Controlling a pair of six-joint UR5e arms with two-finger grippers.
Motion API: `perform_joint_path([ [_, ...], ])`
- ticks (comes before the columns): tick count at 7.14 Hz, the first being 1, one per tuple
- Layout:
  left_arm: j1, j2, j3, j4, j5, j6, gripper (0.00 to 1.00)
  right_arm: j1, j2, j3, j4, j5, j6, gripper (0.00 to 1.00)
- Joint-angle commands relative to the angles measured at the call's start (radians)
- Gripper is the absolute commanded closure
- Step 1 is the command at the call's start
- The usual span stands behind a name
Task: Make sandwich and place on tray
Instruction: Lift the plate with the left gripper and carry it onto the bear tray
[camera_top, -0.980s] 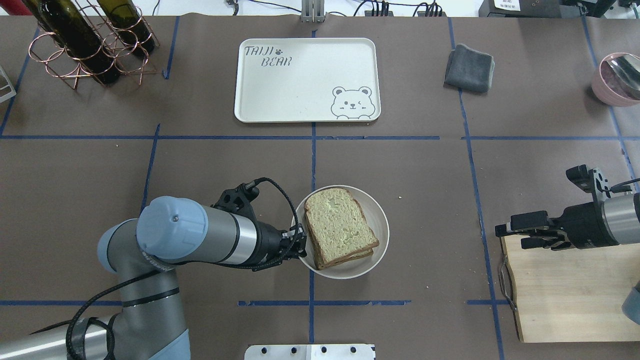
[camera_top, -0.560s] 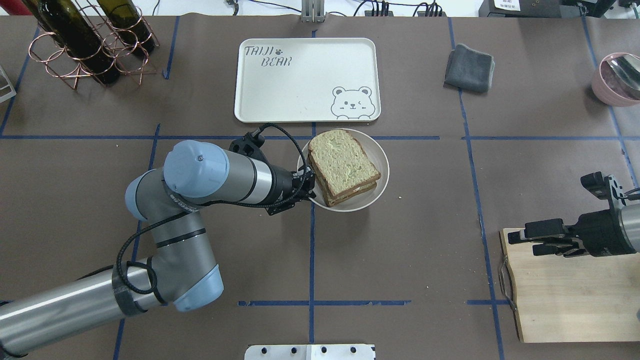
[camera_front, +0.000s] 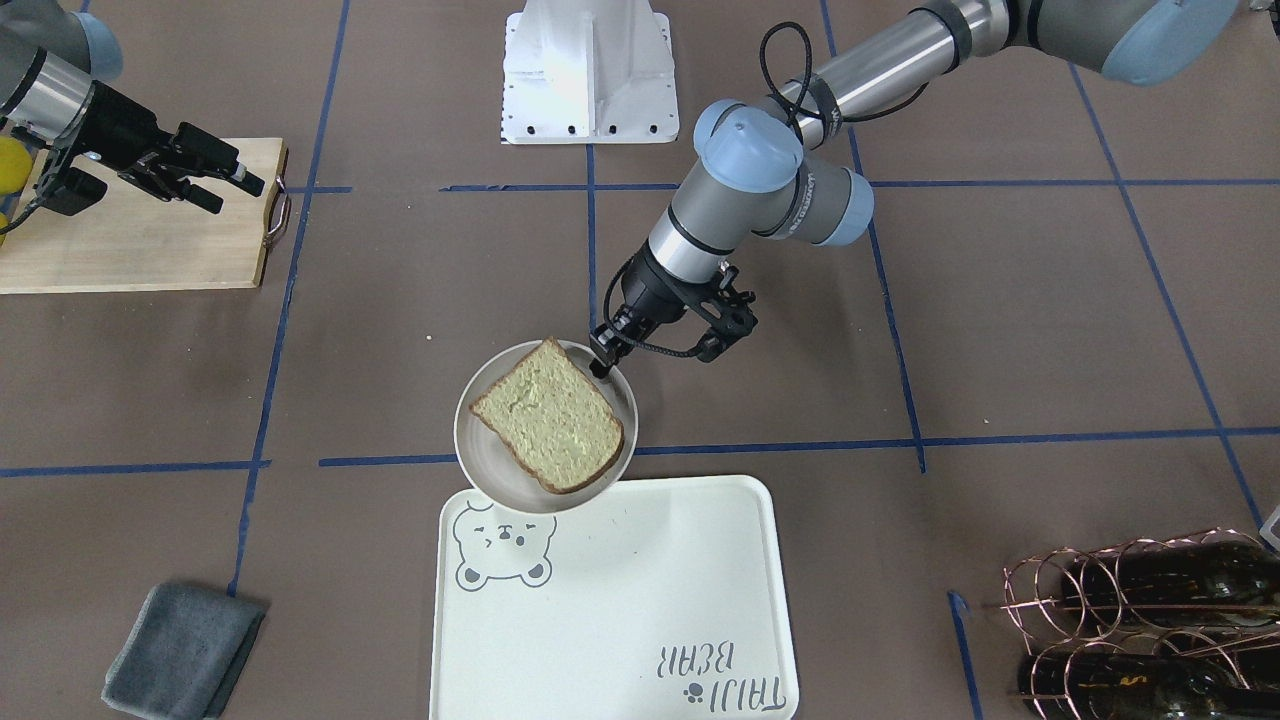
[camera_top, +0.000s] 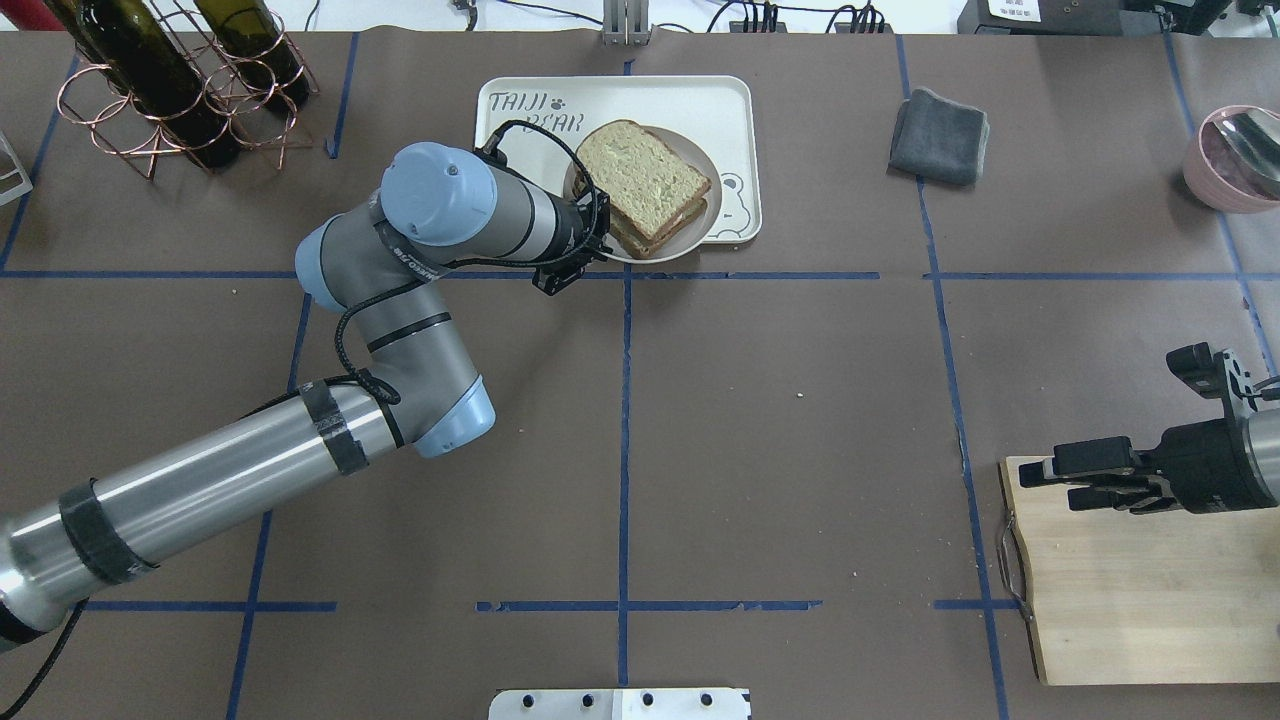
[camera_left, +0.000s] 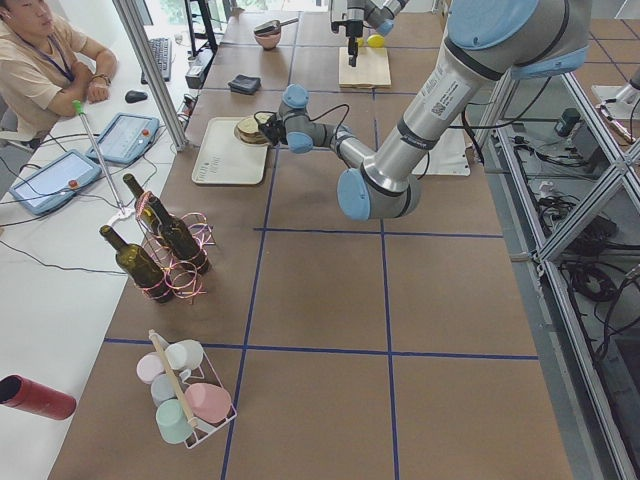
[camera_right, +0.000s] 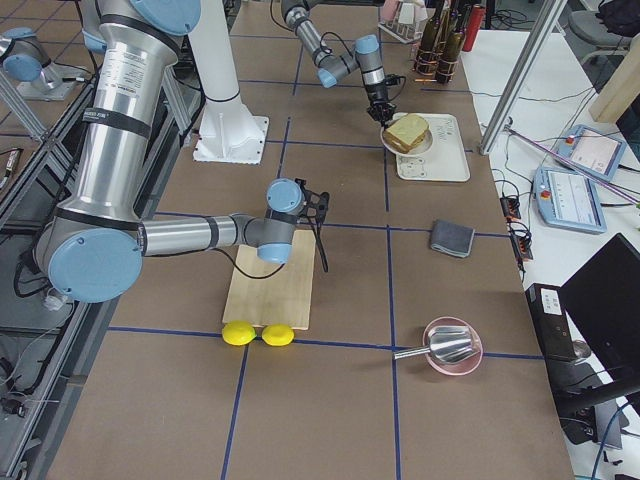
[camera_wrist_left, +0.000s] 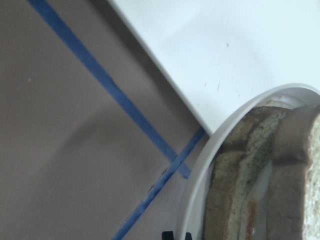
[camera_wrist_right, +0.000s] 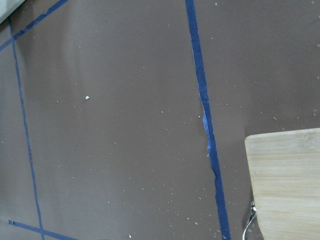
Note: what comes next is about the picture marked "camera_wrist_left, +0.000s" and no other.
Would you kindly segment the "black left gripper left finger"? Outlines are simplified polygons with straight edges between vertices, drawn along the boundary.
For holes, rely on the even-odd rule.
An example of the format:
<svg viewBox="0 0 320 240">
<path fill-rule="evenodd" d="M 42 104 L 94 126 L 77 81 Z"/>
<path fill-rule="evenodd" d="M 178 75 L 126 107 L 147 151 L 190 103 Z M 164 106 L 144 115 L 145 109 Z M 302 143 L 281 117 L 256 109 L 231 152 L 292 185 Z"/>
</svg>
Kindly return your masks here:
<svg viewBox="0 0 320 240">
<path fill-rule="evenodd" d="M 163 231 L 161 233 L 162 240 L 174 240 L 174 233 L 173 231 Z"/>
</svg>

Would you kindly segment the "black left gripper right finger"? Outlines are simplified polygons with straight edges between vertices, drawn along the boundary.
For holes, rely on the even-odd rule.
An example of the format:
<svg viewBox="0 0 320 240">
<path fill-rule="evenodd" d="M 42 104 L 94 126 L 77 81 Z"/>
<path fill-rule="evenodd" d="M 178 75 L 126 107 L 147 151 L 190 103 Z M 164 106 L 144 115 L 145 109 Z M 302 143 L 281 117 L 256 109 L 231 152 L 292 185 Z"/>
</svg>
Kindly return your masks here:
<svg viewBox="0 0 320 240">
<path fill-rule="evenodd" d="M 192 240 L 192 234 L 190 232 L 185 234 L 185 240 Z"/>
</svg>

